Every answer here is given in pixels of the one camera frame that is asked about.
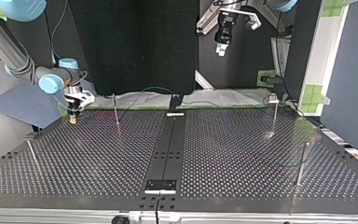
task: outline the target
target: metal rod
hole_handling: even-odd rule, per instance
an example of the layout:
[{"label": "metal rod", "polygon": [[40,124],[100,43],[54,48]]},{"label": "metal rod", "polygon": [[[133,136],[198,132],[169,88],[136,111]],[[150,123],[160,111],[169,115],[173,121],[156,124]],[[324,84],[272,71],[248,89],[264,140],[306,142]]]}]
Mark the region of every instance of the metal rod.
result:
[{"label": "metal rod", "polygon": [[2,20],[0,20],[0,58],[13,70],[22,70],[28,64],[27,53]]},{"label": "metal rod", "polygon": [[304,144],[304,148],[301,154],[301,161],[300,161],[300,165],[298,167],[298,173],[297,173],[297,178],[296,178],[296,187],[301,186],[301,179],[302,179],[302,175],[304,172],[304,166],[305,166],[305,159],[307,158],[307,154],[308,154],[308,149],[310,148],[310,143],[306,142]]},{"label": "metal rod", "polygon": [[34,148],[32,147],[31,141],[30,141],[30,140],[27,140],[27,144],[28,144],[28,147],[31,149],[32,157],[34,158],[34,160],[35,160],[36,163],[37,163],[37,157],[36,157],[36,155],[34,154]]},{"label": "metal rod", "polygon": [[275,113],[274,113],[274,124],[275,124],[275,120],[277,120],[277,113],[278,113],[278,103],[279,101],[275,104]]}]

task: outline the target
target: metal bracket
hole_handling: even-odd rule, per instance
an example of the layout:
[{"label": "metal bracket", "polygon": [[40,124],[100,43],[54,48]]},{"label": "metal bracket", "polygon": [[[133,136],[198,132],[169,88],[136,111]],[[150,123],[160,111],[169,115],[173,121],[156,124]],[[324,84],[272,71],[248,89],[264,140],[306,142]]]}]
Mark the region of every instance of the metal bracket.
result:
[{"label": "metal bracket", "polygon": [[324,105],[330,105],[330,98],[328,98],[327,96],[322,96],[322,104]]},{"label": "metal bracket", "polygon": [[176,180],[148,180],[145,194],[176,194]]},{"label": "metal bracket", "polygon": [[211,83],[208,82],[208,80],[205,79],[205,77],[202,76],[202,74],[196,70],[196,82],[199,83],[199,85],[205,90],[205,91],[213,91],[214,87],[211,85]]}]

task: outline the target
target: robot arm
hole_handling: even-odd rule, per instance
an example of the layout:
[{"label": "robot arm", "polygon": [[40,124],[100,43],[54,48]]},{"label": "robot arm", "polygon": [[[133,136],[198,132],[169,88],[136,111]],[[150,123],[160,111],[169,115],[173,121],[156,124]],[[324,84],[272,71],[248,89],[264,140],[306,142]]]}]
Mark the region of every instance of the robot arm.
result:
[{"label": "robot arm", "polygon": [[5,63],[6,72],[17,78],[38,83],[46,93],[54,94],[63,90],[68,102],[68,114],[71,123],[76,123],[76,117],[84,108],[94,102],[95,97],[89,91],[80,87],[80,74],[75,59],[61,59],[59,67],[46,68],[36,66],[13,34],[0,20],[0,58]]}]

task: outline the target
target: grey panel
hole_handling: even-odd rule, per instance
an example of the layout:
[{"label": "grey panel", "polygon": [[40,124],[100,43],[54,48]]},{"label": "grey panel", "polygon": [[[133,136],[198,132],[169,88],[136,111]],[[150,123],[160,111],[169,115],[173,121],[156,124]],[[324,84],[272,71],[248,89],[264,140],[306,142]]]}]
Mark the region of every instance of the grey panel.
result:
[{"label": "grey panel", "polygon": [[299,0],[297,2],[295,24],[284,74],[287,88],[296,100],[300,97],[307,70],[321,3],[322,0]]},{"label": "grey panel", "polygon": [[327,97],[323,124],[358,149],[358,2],[348,11]]},{"label": "grey panel", "polygon": [[138,210],[164,112],[87,112],[0,161],[0,207]]},{"label": "grey panel", "polygon": [[[56,97],[66,104],[62,92]],[[43,129],[62,116],[53,95],[28,81],[0,95],[0,112]]]}]

